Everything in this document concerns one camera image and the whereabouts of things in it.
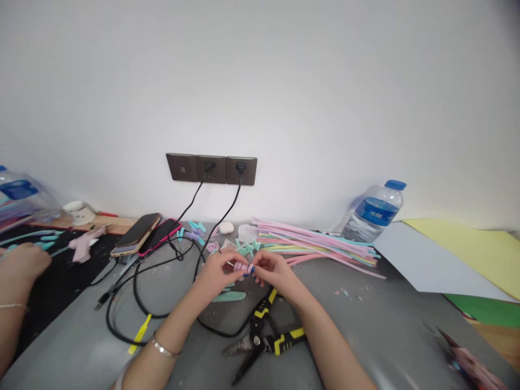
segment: smartphone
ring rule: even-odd
[[[130,230],[116,243],[110,255],[112,257],[119,257],[137,253],[160,220],[161,214],[159,213],[148,214],[139,218]]]
[[[142,241],[144,236],[148,236],[154,227],[161,220],[161,214],[148,214],[139,218],[139,220],[126,232],[124,236],[116,243],[115,247],[136,245]]]
[[[168,237],[172,236],[177,230],[181,228],[181,224],[175,219],[167,219],[159,226],[157,226],[150,233],[148,239],[139,249],[139,256],[144,256],[155,248],[166,242]]]

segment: yellow and black pliers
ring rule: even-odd
[[[248,369],[258,359],[262,352],[267,351],[274,353],[276,356],[280,356],[282,352],[286,351],[294,344],[299,343],[307,339],[303,328],[295,329],[290,332],[280,334],[276,324],[269,316],[269,309],[275,300],[277,291],[275,288],[271,288],[271,291],[263,298],[250,320],[251,329],[248,335],[245,335],[238,342],[227,347],[222,354],[224,356],[238,355],[243,352],[249,352],[248,357],[240,366],[237,374],[235,375],[232,386],[236,385],[239,380],[244,376]],[[275,337],[273,336],[262,336],[262,329],[264,328],[264,320],[267,320],[271,325]]]

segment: black mat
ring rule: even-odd
[[[49,248],[50,254],[67,246],[69,241],[84,234],[83,231],[22,225],[0,235],[0,241],[40,230],[63,231],[54,246]],[[83,264],[72,263],[74,254],[72,249],[53,258],[51,266],[36,280],[32,288],[27,305],[30,310],[22,324],[15,360],[96,279],[96,276],[111,261],[110,252],[120,238],[119,235],[101,236],[99,241],[90,249],[91,259]],[[28,237],[6,244],[4,247],[11,244],[36,243],[38,241],[40,241],[40,236]]]

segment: gray table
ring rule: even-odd
[[[185,249],[188,244],[184,241],[181,247]],[[170,311],[187,292],[197,256],[196,250],[192,250],[182,262],[174,261],[140,275],[139,291],[151,311]],[[173,251],[164,246],[145,265],[171,257]],[[31,344],[7,372],[1,389],[101,389],[114,382],[131,358],[127,354],[129,345],[108,331],[106,306],[100,311],[93,307],[117,279],[118,268],[105,281],[81,294]],[[510,390],[520,388],[516,372],[441,295],[417,292],[387,262],[380,262],[379,269],[388,280],[364,275],[329,259],[308,261],[294,269],[379,388],[466,388],[459,374],[448,367],[423,321],[431,327],[439,326],[467,347]],[[348,292],[348,297],[341,288]],[[211,304],[202,315],[207,323],[221,330],[236,329],[266,292],[251,284],[249,278],[238,283],[236,289],[248,291],[247,299]],[[145,315],[135,303],[131,283],[118,293],[112,312],[117,328],[135,337]],[[283,332],[298,325],[297,316],[283,299],[275,301],[272,316]],[[151,321],[145,340],[160,323],[161,320]],[[230,388],[244,356],[223,358],[221,351],[234,340],[213,335],[195,323],[167,388]],[[300,343],[279,357],[264,354],[236,386],[261,390],[322,387],[307,343]]]

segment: hand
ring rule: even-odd
[[[6,249],[0,248],[0,256],[3,256],[5,251]],[[0,275],[15,281],[34,283],[51,262],[49,254],[40,246],[23,243],[10,251],[2,260]]]
[[[262,287],[264,281],[268,282],[291,304],[297,306],[299,300],[309,294],[282,256],[261,250],[255,254],[251,264],[255,266],[255,282]]]
[[[249,265],[244,256],[231,248],[222,250],[222,253],[213,253],[207,258],[206,264],[202,267],[200,275],[191,288],[197,296],[197,301],[203,302],[204,307],[209,305],[228,284],[236,282],[244,276],[244,271],[235,271],[230,274],[224,273],[222,267],[227,262],[232,261],[239,261],[242,264]]]

